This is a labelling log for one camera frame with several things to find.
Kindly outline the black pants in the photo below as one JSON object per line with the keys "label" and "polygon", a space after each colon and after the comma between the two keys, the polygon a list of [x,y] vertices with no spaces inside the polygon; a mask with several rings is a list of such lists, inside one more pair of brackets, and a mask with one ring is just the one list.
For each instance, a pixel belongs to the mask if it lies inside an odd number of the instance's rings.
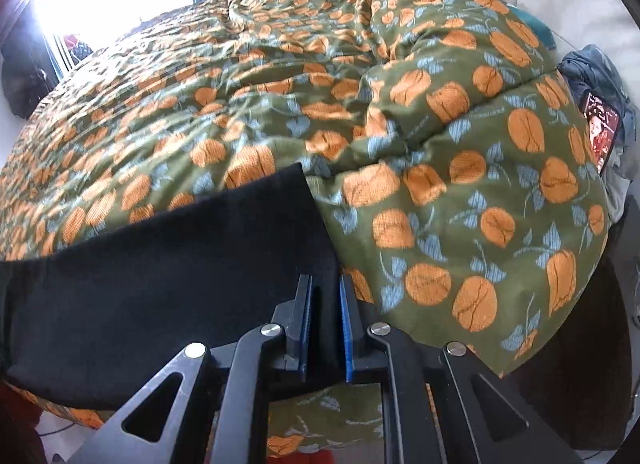
{"label": "black pants", "polygon": [[298,165],[1,266],[1,375],[41,399],[115,410],[193,342],[232,343],[314,284],[311,362],[344,369],[337,255]]}

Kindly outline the pumpkin print green quilt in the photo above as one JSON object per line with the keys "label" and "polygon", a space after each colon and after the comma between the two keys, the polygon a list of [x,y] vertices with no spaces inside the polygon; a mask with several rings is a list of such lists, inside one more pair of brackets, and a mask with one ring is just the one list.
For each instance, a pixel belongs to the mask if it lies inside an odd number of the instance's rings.
{"label": "pumpkin print green quilt", "polygon": [[360,299],[506,374],[604,250],[587,127],[500,0],[209,0],[92,54],[36,108],[1,172],[1,254],[299,164]]}

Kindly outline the red fleece robe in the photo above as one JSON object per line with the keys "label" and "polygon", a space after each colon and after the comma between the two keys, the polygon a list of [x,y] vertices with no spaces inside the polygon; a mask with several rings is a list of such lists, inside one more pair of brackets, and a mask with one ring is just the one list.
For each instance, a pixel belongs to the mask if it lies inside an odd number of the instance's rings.
{"label": "red fleece robe", "polygon": [[[50,463],[36,432],[42,410],[1,381],[1,463]],[[294,452],[266,463],[336,463],[330,450]]]}

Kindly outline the smartphone with red screen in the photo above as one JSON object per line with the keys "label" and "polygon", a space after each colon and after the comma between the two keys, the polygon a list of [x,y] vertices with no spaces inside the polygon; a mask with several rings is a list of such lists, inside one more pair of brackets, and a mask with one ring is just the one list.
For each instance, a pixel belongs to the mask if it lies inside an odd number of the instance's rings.
{"label": "smartphone with red screen", "polygon": [[601,173],[610,158],[620,129],[620,116],[611,105],[593,92],[587,92],[582,97],[580,110],[587,121],[590,143],[588,152],[593,155],[593,164]]}

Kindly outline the blue grey crumpled garment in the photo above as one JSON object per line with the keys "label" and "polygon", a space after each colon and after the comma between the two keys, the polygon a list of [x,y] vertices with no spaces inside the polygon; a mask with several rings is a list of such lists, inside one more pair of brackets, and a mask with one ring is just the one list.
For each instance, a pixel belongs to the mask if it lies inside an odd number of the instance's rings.
{"label": "blue grey crumpled garment", "polygon": [[639,108],[631,101],[612,60],[599,47],[589,44],[582,50],[574,50],[565,55],[559,64],[559,71],[579,110],[582,97],[587,92],[593,92],[617,111],[620,116],[620,129],[605,166],[611,166],[620,177],[628,180],[637,179]]}

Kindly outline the teal pillow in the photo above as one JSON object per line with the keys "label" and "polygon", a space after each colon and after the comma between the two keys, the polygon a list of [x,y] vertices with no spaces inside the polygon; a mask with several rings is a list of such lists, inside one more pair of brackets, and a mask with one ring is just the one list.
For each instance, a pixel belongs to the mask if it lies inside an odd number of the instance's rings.
{"label": "teal pillow", "polygon": [[524,24],[529,26],[530,30],[534,32],[538,40],[544,44],[547,50],[555,50],[556,43],[553,33],[546,24],[523,9],[512,6],[511,10]]}

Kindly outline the dark clothes on rack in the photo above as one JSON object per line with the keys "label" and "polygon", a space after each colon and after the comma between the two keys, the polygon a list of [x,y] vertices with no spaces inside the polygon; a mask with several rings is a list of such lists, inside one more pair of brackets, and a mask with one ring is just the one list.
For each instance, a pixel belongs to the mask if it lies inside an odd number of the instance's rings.
{"label": "dark clothes on rack", "polygon": [[1,46],[1,84],[13,114],[28,120],[58,85],[47,44],[29,10],[15,21]]}

